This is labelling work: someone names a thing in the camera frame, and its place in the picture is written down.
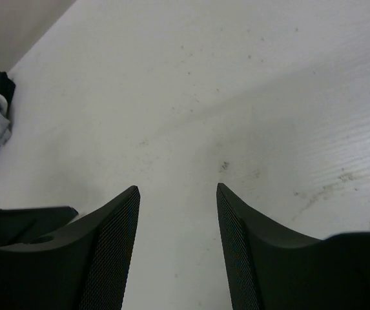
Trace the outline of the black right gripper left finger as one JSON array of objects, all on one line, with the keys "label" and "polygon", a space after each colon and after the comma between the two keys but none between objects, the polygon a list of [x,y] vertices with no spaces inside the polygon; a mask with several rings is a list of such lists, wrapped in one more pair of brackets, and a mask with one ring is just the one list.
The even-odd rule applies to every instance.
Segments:
[{"label": "black right gripper left finger", "polygon": [[137,186],[86,216],[0,209],[0,309],[121,309],[138,216]]}]

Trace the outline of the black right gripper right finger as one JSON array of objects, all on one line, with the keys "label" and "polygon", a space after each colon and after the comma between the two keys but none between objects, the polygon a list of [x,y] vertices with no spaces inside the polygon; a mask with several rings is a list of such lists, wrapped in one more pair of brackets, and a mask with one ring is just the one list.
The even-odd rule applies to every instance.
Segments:
[{"label": "black right gripper right finger", "polygon": [[370,309],[370,231],[319,240],[216,192],[233,309]]}]

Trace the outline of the folded black tank top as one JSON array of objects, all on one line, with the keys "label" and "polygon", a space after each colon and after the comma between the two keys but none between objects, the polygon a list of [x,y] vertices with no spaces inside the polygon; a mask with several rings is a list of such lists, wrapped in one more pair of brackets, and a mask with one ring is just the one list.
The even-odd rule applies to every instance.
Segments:
[{"label": "folded black tank top", "polygon": [[6,72],[0,71],[0,95],[4,96],[8,103],[8,108],[7,108],[7,118],[8,119],[9,119],[9,110],[11,107],[14,92],[15,92],[15,83],[8,77]]}]

